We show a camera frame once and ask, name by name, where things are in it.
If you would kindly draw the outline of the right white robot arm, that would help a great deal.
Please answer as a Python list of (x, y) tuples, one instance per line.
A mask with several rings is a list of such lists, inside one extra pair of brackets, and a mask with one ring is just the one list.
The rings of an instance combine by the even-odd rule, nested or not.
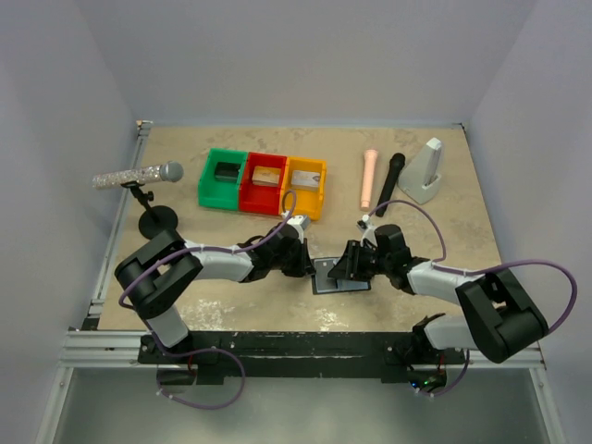
[(509, 269), (478, 273), (443, 271), (434, 262), (414, 256), (394, 224), (371, 230), (374, 238), (349, 240), (343, 255), (328, 272), (333, 279), (369, 281), (377, 275), (411, 295), (456, 303), (461, 316), (438, 314), (420, 323), (413, 355), (432, 363), (445, 349), (477, 349), (500, 364), (546, 337), (549, 324)]

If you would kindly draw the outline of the red plastic bin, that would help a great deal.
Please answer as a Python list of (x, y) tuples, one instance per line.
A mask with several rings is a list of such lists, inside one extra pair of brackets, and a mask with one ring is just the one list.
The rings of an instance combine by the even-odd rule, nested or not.
[[(285, 176), (287, 163), (287, 156), (249, 152), (239, 187), (239, 210), (277, 216), (282, 180)], [(258, 179), (256, 176), (259, 175), (261, 169), (271, 170), (275, 177)]]

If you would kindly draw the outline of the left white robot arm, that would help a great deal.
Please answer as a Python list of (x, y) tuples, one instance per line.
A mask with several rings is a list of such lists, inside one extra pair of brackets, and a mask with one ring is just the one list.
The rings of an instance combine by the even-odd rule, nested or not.
[(201, 246), (174, 229), (162, 231), (122, 261), (115, 278), (138, 317), (152, 330), (159, 351), (173, 363), (191, 354), (189, 330), (176, 301), (195, 280), (251, 283), (272, 270), (303, 278), (315, 272), (307, 239), (294, 226), (272, 229), (230, 247)]

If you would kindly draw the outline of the yellow plastic bin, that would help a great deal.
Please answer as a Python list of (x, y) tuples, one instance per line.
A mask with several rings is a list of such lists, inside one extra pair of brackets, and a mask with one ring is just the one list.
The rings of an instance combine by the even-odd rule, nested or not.
[[(317, 177), (315, 185), (298, 185), (293, 175), (301, 171)], [(321, 218), (325, 199), (325, 182), (327, 178), (327, 162), (324, 160), (289, 156), (282, 180), (280, 198), (283, 198), (286, 191), (295, 192), (296, 198), (289, 195), (285, 204), (290, 209), (296, 203), (294, 214), (306, 215), (311, 220), (317, 221)]]

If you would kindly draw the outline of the grey credit card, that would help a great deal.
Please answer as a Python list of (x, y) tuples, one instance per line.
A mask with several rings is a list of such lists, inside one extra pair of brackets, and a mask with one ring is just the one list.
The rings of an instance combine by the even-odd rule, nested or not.
[(338, 281), (328, 275), (337, 261), (337, 258), (331, 257), (314, 259), (313, 291), (315, 294), (335, 292), (339, 289)]

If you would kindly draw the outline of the green plastic bin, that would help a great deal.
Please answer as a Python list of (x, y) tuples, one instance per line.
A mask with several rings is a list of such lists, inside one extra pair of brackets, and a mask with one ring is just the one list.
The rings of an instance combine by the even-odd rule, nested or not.
[(237, 211), (247, 153), (211, 148), (198, 183), (200, 206)]

